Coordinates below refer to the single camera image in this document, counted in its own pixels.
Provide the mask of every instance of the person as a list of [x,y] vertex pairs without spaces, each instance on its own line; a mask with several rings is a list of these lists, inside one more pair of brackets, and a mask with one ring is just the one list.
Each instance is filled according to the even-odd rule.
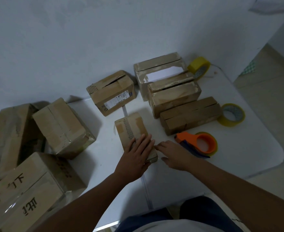
[[[93,231],[99,219],[118,193],[139,179],[150,166],[145,163],[155,140],[142,135],[132,139],[114,173],[102,183],[48,218],[36,231]],[[166,157],[168,167],[187,171],[213,191],[248,227],[255,231],[284,231],[284,200],[197,158],[172,141],[155,148]],[[151,231],[242,231],[211,199],[200,196],[187,200],[180,219],[173,220],[166,209],[133,216],[120,223],[117,232]]]

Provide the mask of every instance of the person's left arm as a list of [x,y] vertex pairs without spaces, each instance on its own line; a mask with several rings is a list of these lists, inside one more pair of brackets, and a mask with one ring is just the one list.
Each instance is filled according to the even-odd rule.
[[48,218],[35,231],[93,231],[103,213],[130,182],[139,179],[150,163],[145,161],[154,146],[151,135],[142,135],[132,147],[134,139],[125,149],[114,173],[98,186],[92,188],[78,199]]

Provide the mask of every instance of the cardboard box with chinese characters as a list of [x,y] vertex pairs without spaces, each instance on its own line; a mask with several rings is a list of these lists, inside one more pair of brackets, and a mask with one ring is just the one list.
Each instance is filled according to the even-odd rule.
[[143,101],[148,100],[148,84],[187,71],[185,62],[178,53],[171,53],[134,65]]
[[133,81],[124,71],[118,71],[86,88],[104,116],[136,98]]
[[149,105],[157,119],[163,111],[196,101],[201,89],[187,72],[149,84],[148,94]]
[[32,118],[37,111],[31,104],[0,111],[0,180],[33,152],[44,148],[45,137]]
[[[142,134],[145,134],[146,137],[148,136],[143,119],[137,112],[115,121],[115,126],[124,149],[133,138],[138,140]],[[157,151],[155,148],[152,148],[146,162],[154,163],[157,160]]]
[[33,115],[53,154],[73,159],[96,139],[68,104],[59,98]]
[[172,135],[217,120],[221,115],[221,106],[208,97],[161,112],[160,123],[165,133]]
[[0,181],[0,231],[33,229],[85,189],[67,160],[33,153]]

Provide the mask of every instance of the cardboard box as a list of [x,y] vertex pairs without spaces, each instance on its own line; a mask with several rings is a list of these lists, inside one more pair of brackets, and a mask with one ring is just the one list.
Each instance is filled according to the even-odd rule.
[[190,72],[148,85],[148,102],[155,119],[163,111],[196,101],[200,94],[201,89]]
[[124,71],[118,71],[86,88],[104,116],[136,98],[133,81]]
[[0,180],[33,152],[43,150],[45,137],[32,118],[37,111],[31,104],[0,111]]
[[[115,121],[115,126],[124,150],[129,145],[131,139],[135,138],[138,140],[142,134],[148,136],[142,117],[137,112]],[[157,151],[155,148],[152,148],[146,162],[154,163],[157,160]]]
[[143,101],[147,101],[148,84],[184,73],[187,68],[183,59],[175,52],[136,63],[134,70]]
[[68,104],[59,98],[33,115],[53,154],[73,159],[96,139]]
[[0,181],[0,231],[34,229],[85,189],[67,160],[33,153]]
[[165,133],[172,135],[217,120],[221,115],[221,106],[208,97],[161,112],[160,123]]

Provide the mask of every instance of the table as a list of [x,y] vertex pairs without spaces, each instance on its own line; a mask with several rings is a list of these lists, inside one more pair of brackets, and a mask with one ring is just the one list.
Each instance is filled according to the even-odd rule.
[[[246,114],[245,120],[233,128],[213,121],[188,130],[192,134],[208,132],[216,138],[218,152],[208,161],[244,179],[283,162],[283,148],[217,67],[211,66],[198,84],[202,89],[200,99],[213,96],[221,105],[235,103],[241,106]],[[123,153],[114,121],[124,115],[122,109],[118,109],[104,117],[91,99],[71,103],[70,106],[97,136],[93,144],[70,162],[82,180],[89,183],[86,189],[88,191],[114,171]],[[143,102],[140,93],[125,107],[128,114],[140,113],[148,133],[153,135],[157,144],[174,140],[173,135],[166,136],[159,119],[154,119],[148,102]],[[116,223],[129,215],[155,210],[210,192],[189,173],[170,169],[161,160],[148,168],[144,178],[148,191],[145,191],[140,180],[126,186],[107,209],[96,228]],[[148,207],[147,200],[151,201],[153,208]]]

